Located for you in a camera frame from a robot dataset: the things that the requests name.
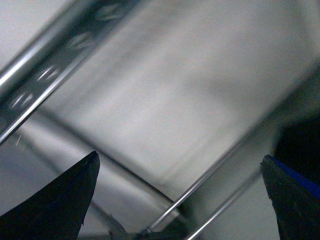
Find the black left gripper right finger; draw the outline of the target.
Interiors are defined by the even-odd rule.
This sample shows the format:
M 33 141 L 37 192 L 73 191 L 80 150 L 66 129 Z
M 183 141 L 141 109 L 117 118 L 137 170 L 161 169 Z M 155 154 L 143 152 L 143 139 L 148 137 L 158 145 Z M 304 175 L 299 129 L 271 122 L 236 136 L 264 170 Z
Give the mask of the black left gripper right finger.
M 318 240 L 320 186 L 270 155 L 263 158 L 260 170 L 280 239 Z

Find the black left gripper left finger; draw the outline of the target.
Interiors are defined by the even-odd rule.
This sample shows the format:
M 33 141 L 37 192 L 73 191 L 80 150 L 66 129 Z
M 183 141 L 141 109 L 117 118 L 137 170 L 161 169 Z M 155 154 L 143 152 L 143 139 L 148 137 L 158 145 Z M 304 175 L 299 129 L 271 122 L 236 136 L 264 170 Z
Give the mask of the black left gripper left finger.
M 92 201 L 100 158 L 91 152 L 0 217 L 2 240 L 75 240 Z

